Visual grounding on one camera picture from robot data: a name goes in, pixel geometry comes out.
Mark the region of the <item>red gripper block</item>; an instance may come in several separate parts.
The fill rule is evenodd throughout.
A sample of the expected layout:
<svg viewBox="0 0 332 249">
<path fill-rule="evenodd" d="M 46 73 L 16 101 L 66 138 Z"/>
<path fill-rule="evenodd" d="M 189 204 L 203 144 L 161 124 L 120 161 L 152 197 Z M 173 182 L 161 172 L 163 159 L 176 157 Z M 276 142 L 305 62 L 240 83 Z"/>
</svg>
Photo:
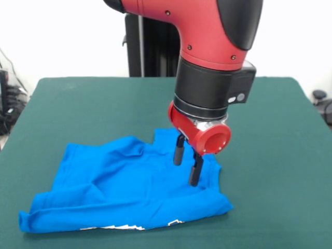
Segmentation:
<svg viewBox="0 0 332 249">
<path fill-rule="evenodd" d="M 189 184 L 196 187 L 199 182 L 205 154 L 221 152 L 231 139 L 231 130 L 223 119 L 215 121 L 198 121 L 181 114 L 173 102 L 168 107 L 168 117 L 173 127 L 181 134 L 177 137 L 174 151 L 174 165 L 181 165 L 184 144 L 187 142 L 195 150 L 194 164 L 191 167 Z"/>
</svg>

